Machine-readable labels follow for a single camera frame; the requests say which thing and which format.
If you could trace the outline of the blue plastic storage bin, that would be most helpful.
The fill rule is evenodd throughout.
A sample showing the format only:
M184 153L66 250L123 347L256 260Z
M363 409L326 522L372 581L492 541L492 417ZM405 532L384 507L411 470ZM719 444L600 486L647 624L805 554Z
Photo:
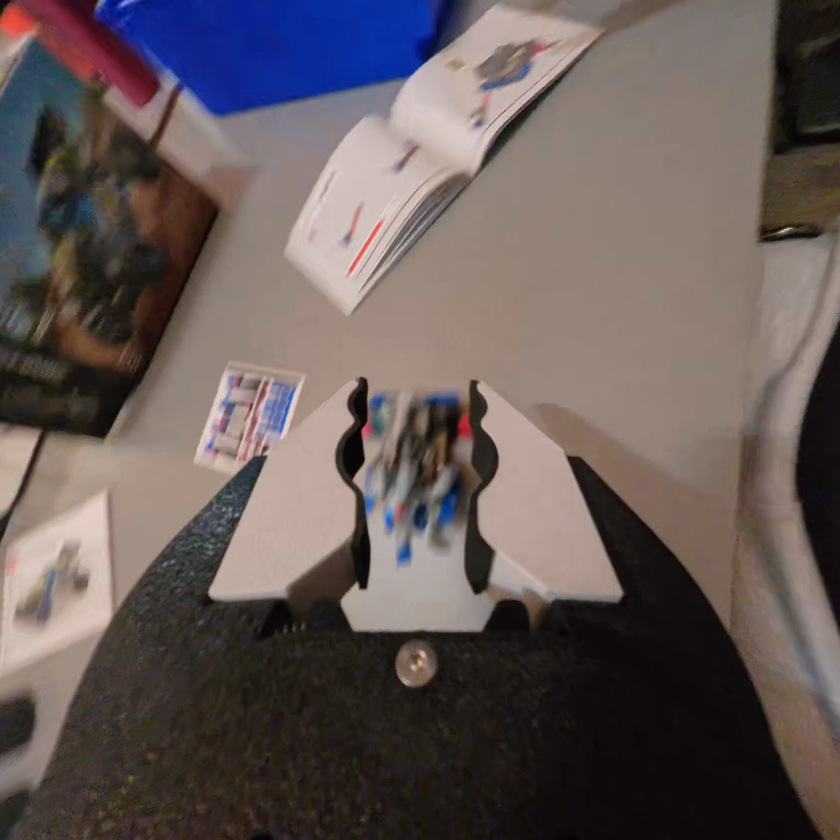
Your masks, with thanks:
M410 76L446 1L103 1L100 23L228 116Z

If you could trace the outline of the lego sticker sheet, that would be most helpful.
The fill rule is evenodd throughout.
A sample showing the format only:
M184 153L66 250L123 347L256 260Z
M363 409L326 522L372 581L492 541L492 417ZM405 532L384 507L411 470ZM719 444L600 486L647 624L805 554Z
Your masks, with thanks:
M306 375L228 362L193 457L227 476L264 456L287 435Z

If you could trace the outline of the maroon tube with black cap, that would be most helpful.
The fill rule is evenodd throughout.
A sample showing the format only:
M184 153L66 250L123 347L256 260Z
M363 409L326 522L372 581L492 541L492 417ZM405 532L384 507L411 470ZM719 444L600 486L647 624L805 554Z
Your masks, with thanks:
M81 81L104 81L136 107L160 89L155 72L96 17L96 1L2 1L2 35L34 34Z

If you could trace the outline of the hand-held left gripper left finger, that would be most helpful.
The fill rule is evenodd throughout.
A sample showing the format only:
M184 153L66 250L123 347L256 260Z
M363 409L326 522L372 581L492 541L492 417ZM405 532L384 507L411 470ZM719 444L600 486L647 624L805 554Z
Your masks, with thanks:
M341 549L366 586L370 539L354 479L364 464L368 381L341 386L266 456L208 589L213 601L287 599Z

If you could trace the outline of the grey and blue lego chassis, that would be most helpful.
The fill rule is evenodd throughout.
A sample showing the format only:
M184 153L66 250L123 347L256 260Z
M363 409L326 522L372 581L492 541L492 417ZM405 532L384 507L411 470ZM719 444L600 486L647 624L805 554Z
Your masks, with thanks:
M474 486L466 396L451 389L378 391L367 403L362 480L368 522L407 569L414 543L446 555L466 530Z

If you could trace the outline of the black rubber lego tire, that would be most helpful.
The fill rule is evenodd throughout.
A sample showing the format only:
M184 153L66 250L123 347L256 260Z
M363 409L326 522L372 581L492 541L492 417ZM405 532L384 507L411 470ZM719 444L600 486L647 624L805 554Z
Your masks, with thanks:
M36 723L36 704L31 695L1 701L1 756L23 748L32 739Z

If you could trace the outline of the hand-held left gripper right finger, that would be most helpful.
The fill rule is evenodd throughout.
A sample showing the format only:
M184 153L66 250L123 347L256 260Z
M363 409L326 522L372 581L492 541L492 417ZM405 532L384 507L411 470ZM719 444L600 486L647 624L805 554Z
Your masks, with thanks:
M545 602L618 603L624 592L561 446L487 383L469 384L465 575Z

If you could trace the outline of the closed lego instruction booklet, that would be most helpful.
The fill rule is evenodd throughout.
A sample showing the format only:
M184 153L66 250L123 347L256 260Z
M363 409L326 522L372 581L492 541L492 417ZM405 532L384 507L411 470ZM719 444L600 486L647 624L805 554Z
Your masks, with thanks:
M18 537L5 554L2 672L104 630L114 608L110 493Z

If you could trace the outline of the lego instruction booklet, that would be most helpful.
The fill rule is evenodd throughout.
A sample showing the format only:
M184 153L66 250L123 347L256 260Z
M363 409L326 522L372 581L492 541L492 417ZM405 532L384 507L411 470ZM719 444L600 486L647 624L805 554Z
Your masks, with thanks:
M478 175L524 110L604 27L499 3L405 81L331 154L285 256L345 316Z
M18 537L5 554L2 672L104 630L114 608L110 493Z

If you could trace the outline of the black cardboard box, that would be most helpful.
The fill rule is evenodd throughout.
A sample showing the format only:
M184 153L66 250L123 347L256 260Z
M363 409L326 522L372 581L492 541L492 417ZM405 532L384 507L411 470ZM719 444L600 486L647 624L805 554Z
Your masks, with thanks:
M217 205L36 39L1 93L2 424L105 438Z

